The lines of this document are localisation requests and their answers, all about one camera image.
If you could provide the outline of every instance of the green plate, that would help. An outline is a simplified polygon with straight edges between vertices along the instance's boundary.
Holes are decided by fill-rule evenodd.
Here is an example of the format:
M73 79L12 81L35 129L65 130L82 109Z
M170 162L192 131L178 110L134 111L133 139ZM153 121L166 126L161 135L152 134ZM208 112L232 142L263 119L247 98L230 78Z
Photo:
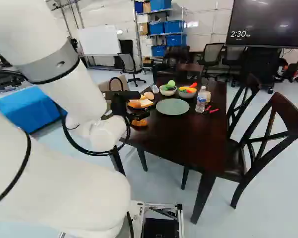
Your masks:
M155 108L162 114L176 116L186 113L190 106L181 99L169 98L158 102Z

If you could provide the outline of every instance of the bowl of fruit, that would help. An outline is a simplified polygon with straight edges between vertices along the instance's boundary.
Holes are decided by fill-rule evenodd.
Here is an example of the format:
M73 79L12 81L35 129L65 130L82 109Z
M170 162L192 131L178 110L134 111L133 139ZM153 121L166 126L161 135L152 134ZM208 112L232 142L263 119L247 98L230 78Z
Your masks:
M175 86L175 82L170 80L168 84L164 84L159 87L160 93L164 96L172 96L177 91L177 87Z
M191 86L183 86L178 88L179 96L181 98L193 98L197 92L197 89L195 88L196 86L197 83L194 83Z

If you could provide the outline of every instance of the small bottle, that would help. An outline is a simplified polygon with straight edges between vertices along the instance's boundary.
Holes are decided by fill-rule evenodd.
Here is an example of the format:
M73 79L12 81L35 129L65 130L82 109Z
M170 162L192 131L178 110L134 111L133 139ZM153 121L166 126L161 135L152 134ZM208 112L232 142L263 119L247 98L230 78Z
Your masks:
M151 86L151 90L152 90L152 92L153 92L154 94L157 94L157 93L160 92L159 88L158 88L157 85L155 85L155 84L153 84L153 85Z
M202 86L197 97L197 104L195 106L195 111L197 113L203 113L205 109L205 103L206 103L206 93L205 93L205 86Z

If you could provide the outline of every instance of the white bowl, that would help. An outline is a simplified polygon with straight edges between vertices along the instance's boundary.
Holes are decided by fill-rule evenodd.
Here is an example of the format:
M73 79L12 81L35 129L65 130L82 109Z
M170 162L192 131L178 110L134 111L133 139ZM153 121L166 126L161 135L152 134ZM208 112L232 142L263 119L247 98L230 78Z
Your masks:
M183 92L180 92L180 91L178 91L178 93L179 93L179 96L181 97L181 98L194 98L194 96L197 94L197 90L195 91L195 93L183 93Z
M174 90L168 90L168 91L165 91L165 90L162 89L163 86L164 86L164 85L160 86L159 89L160 89L160 93L161 93L162 95L164 95L164 96L172 96L172 95L175 94L175 92L176 92L177 89L178 89L177 86L175 86L175 89L174 89Z

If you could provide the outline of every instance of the whiteboard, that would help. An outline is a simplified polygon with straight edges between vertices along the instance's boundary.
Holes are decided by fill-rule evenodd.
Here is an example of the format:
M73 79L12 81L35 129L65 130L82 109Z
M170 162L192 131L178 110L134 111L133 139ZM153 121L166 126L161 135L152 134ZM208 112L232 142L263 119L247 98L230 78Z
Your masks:
M112 56L121 52L116 27L113 25L79 29L78 38L85 55Z

